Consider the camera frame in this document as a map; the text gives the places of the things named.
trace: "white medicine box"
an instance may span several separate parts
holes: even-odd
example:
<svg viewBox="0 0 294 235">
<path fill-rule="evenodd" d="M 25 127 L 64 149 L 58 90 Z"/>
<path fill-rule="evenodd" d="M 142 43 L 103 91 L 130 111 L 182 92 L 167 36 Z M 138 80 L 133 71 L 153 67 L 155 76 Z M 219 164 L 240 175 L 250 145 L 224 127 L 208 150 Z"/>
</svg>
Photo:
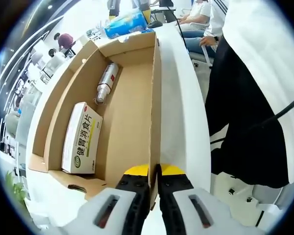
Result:
<svg viewBox="0 0 294 235">
<path fill-rule="evenodd" d="M 86 102 L 77 103 L 64 141 L 62 169 L 70 174 L 95 172 L 102 117 Z"/>
</svg>

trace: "red shirt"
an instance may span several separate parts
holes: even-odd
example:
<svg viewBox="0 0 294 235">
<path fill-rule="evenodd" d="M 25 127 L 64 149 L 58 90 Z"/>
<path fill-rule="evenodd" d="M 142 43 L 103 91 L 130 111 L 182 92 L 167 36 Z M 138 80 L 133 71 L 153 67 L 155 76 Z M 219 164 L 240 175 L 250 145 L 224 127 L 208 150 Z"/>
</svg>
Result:
<svg viewBox="0 0 294 235">
<path fill-rule="evenodd" d="M 73 37 L 70 34 L 64 33 L 59 37 L 58 44 L 65 49 L 69 49 L 72 43 Z"/>
</svg>

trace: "blue package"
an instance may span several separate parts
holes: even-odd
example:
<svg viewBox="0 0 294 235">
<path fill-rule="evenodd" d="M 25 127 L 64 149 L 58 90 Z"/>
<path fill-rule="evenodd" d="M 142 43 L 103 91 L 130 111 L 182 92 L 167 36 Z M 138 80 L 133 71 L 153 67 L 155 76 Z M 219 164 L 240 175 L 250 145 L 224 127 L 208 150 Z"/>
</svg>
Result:
<svg viewBox="0 0 294 235">
<path fill-rule="evenodd" d="M 155 30 L 149 28 L 149 29 L 146 29 L 146 30 L 143 30 L 142 33 L 151 33 L 151 32 L 154 32 Z"/>
<path fill-rule="evenodd" d="M 113 39 L 119 36 L 136 31 L 143 31 L 147 28 L 144 15 L 139 9 L 135 9 L 124 16 L 118 16 L 104 28 L 108 38 Z"/>
</svg>

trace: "jeans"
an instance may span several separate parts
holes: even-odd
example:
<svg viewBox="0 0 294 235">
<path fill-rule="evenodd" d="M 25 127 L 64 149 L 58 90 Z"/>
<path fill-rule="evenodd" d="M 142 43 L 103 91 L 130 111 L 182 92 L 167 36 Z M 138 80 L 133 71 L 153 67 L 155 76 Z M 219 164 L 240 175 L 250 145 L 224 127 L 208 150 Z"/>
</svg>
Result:
<svg viewBox="0 0 294 235">
<path fill-rule="evenodd" d="M 189 52 L 195 52 L 199 54 L 204 54 L 199 45 L 200 38 L 204 36 L 204 30 L 194 30 L 194 31 L 184 31 L 183 36 L 186 42 L 186 48 Z M 212 50 L 211 46 L 206 46 L 207 53 L 209 57 L 215 57 L 215 51 Z"/>
</svg>

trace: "person's hand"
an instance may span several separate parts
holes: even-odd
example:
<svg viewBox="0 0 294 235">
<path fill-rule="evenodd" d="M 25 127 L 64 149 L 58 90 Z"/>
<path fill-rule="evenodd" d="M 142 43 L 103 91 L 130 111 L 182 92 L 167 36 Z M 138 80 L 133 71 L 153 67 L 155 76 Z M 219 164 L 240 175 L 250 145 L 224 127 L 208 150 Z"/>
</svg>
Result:
<svg viewBox="0 0 294 235">
<path fill-rule="evenodd" d="M 200 46 L 215 46 L 217 44 L 216 40 L 212 36 L 206 36 L 201 38 L 199 45 Z"/>
</svg>

